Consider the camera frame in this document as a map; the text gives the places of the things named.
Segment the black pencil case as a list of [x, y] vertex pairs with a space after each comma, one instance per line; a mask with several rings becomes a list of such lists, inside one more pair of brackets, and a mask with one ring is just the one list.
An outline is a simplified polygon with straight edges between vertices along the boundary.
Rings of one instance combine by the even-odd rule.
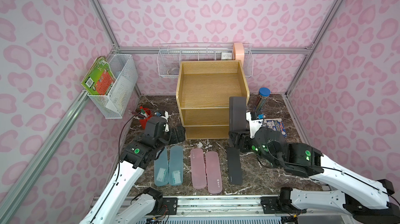
[[242, 185], [243, 174], [239, 150], [235, 148], [227, 148], [227, 161], [229, 183], [233, 185]]
[[232, 96], [229, 98], [229, 136], [234, 132], [245, 132], [247, 129], [246, 98]]

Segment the pink pencil case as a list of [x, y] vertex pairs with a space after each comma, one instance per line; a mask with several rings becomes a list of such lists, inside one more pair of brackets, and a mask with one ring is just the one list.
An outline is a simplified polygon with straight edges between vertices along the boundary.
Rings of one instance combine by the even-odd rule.
[[219, 156], [217, 152], [205, 154], [207, 188], [211, 194], [220, 194], [223, 190]]
[[195, 189], [207, 186], [204, 152], [201, 148], [190, 151], [192, 183]]

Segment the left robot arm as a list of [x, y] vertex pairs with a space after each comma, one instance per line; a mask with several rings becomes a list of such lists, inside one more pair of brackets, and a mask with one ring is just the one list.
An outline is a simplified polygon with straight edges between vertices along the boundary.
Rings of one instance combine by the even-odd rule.
[[125, 210], [121, 211], [126, 196], [142, 176], [148, 165], [158, 160], [166, 147], [185, 140], [185, 128], [168, 126], [169, 113], [158, 111], [147, 122], [144, 132], [135, 137], [119, 155], [117, 168], [103, 193], [83, 218], [83, 224], [135, 224], [144, 216], [156, 219], [168, 213], [163, 194], [147, 188], [139, 193]]

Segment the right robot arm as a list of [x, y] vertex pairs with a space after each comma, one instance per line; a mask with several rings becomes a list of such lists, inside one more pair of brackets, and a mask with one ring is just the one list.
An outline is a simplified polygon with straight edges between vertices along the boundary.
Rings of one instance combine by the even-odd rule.
[[280, 131], [264, 127], [263, 120], [252, 119], [252, 114], [245, 110], [230, 110], [229, 129], [235, 149], [253, 152], [271, 168], [333, 187], [324, 192], [283, 187], [278, 197], [261, 200], [269, 211], [296, 215], [308, 209], [321, 209], [350, 215], [362, 224], [400, 222], [400, 207], [390, 201], [395, 193], [391, 181], [368, 179], [310, 145], [287, 142]]

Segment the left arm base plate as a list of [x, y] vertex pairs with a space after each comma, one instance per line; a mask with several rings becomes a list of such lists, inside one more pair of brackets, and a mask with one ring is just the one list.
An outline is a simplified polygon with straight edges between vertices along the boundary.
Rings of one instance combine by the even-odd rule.
[[166, 197], [157, 199], [153, 210], [148, 215], [161, 215], [167, 211], [168, 215], [176, 215], [178, 198]]

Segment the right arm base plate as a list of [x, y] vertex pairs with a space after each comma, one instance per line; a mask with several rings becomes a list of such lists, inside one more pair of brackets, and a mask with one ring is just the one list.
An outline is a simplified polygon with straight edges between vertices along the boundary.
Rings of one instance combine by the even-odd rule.
[[304, 214], [307, 209], [296, 208], [290, 199], [281, 199], [279, 196], [265, 196], [260, 198], [264, 214]]

